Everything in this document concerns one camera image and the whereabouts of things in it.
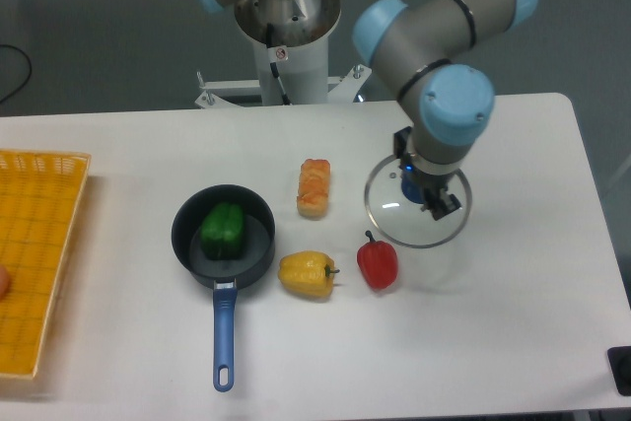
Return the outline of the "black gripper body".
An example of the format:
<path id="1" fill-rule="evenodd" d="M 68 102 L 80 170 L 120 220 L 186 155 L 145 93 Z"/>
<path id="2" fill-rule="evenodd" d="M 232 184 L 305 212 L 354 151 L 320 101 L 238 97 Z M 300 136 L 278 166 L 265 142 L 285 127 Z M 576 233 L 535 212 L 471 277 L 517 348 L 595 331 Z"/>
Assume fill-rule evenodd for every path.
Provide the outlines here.
<path id="1" fill-rule="evenodd" d="M 449 190 L 450 181 L 459 171 L 459 163 L 435 164 L 419 155 L 414 148 L 412 131 L 408 139 L 408 150 L 411 153 L 412 170 L 401 170 L 401 190 L 408 200 L 423 204 L 425 188 Z"/>

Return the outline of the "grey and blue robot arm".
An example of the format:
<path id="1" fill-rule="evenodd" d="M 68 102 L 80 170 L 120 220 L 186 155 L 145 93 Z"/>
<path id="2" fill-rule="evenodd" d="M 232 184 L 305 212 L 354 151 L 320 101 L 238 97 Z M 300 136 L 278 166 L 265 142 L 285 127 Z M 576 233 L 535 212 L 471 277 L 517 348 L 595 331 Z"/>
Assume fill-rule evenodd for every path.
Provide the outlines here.
<path id="1" fill-rule="evenodd" d="M 249 40 L 267 105 L 316 104 L 327 95 L 328 37 L 340 0 L 199 0 L 232 9 Z M 495 93 L 455 57 L 533 14 L 538 0 L 432 0 L 412 8 L 379 0 L 356 21 L 352 42 L 411 120 L 394 139 L 402 192 L 435 220 L 459 206 L 449 184 L 484 131 Z"/>

